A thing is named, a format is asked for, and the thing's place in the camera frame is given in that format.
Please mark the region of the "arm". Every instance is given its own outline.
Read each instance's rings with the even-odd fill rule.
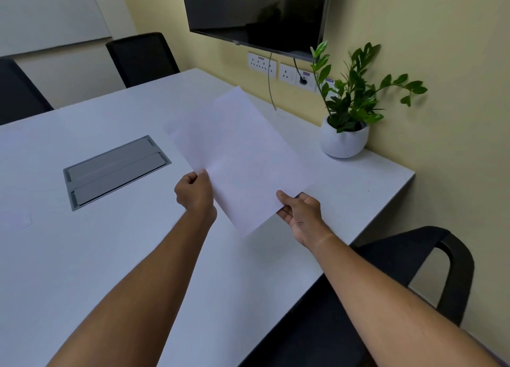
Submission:
[[[184,215],[94,308],[48,367],[157,365],[216,219],[206,172],[185,175],[175,192]]]
[[[319,262],[379,367],[497,366],[469,335],[338,239],[316,199],[277,196],[285,205],[278,215]]]

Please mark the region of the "whiteboard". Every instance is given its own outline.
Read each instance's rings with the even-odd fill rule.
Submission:
[[[95,0],[0,0],[0,57],[109,36]]]

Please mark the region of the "electrical outlet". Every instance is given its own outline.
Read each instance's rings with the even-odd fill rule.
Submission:
[[[317,88],[317,84],[315,83],[315,76],[310,71],[299,70],[299,74],[303,77],[303,81],[301,81],[300,76],[296,75],[296,86],[299,86],[302,89],[306,89],[312,92],[315,92]]]
[[[253,70],[261,71],[265,74],[267,74],[267,68],[269,67],[269,75],[272,78],[277,77],[277,62],[275,60],[271,60],[270,64],[269,58],[264,58],[257,54],[248,53],[248,67]]]
[[[294,66],[280,64],[280,73],[278,79],[280,81],[287,82],[288,84],[296,84],[296,68]]]
[[[324,80],[324,82],[322,83],[321,86],[319,86],[317,88],[317,93],[321,94],[321,90],[322,90],[322,87],[324,86],[324,84],[328,84],[330,88],[335,88],[335,80],[331,79],[331,78],[326,78]],[[328,93],[328,96],[326,97],[326,100],[331,100],[331,97],[335,97],[336,94],[333,93],[332,91],[329,91]]]

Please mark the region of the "tabletop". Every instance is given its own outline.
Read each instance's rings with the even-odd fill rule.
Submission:
[[[32,223],[0,237],[0,365],[45,365],[94,306],[180,218],[175,183],[191,170],[165,132],[232,86],[193,69],[0,126],[2,191]],[[307,193],[351,244],[414,173],[370,151],[339,160],[319,128],[249,98],[313,168]],[[172,164],[72,211],[63,169],[150,135]],[[241,237],[218,208],[161,366],[237,366],[321,275],[273,216]]]

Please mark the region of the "wall-mounted tv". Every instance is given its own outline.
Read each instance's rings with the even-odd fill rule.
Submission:
[[[184,0],[191,32],[311,60],[329,0]]]

